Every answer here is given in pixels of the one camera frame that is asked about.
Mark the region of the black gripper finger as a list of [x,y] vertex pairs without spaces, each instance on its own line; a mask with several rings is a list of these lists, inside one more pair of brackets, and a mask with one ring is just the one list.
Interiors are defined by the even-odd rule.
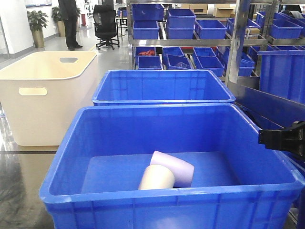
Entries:
[[258,143],[267,149],[305,156],[305,122],[296,121],[290,127],[277,130],[260,130]]

